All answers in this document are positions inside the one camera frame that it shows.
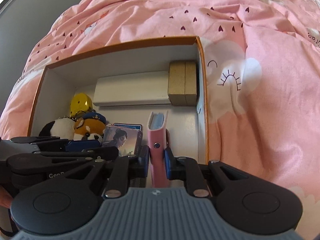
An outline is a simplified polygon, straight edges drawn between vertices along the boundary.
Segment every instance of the panda plush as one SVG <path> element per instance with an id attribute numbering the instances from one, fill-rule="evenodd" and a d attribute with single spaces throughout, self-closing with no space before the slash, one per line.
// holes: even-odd
<path id="1" fill-rule="evenodd" d="M 39 133 L 39 136 L 59 136 L 69 140 L 73 140 L 74 135 L 75 121 L 67 117 L 47 123 Z"/>

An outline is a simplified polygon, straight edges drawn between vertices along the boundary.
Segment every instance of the gray wall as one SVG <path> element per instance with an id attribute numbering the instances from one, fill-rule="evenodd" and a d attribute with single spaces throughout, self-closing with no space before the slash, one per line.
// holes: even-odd
<path id="1" fill-rule="evenodd" d="M 10 0 L 0 9 L 0 115 L 33 47 L 79 1 Z"/>

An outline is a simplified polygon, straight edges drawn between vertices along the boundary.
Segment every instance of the bed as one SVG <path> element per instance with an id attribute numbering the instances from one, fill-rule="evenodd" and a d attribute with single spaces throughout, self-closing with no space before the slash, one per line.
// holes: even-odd
<path id="1" fill-rule="evenodd" d="M 199 36 L 206 65 L 210 159 L 292 190 L 297 232 L 320 223 L 320 0 L 82 0 L 35 44 L 0 118 L 26 136 L 46 65 L 138 39 Z"/>

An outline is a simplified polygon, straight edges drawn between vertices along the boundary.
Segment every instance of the cork block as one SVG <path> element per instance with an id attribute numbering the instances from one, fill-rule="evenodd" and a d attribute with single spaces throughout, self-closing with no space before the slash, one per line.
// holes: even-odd
<path id="1" fill-rule="evenodd" d="M 170 63 L 168 96 L 173 106 L 186 106 L 185 96 L 185 62 Z"/>
<path id="2" fill-rule="evenodd" d="M 187 106 L 197 105 L 197 69 L 195 62 L 185 63 L 185 97 Z"/>

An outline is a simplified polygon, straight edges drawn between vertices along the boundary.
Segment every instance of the pink notebook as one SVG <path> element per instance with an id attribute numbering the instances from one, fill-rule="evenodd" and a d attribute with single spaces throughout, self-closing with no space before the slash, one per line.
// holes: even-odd
<path id="1" fill-rule="evenodd" d="M 166 130 L 168 111 L 151 112 L 148 120 L 148 146 L 150 148 L 150 170 L 153 187 L 169 187 L 164 166 L 164 149 L 170 146 L 170 136 Z"/>

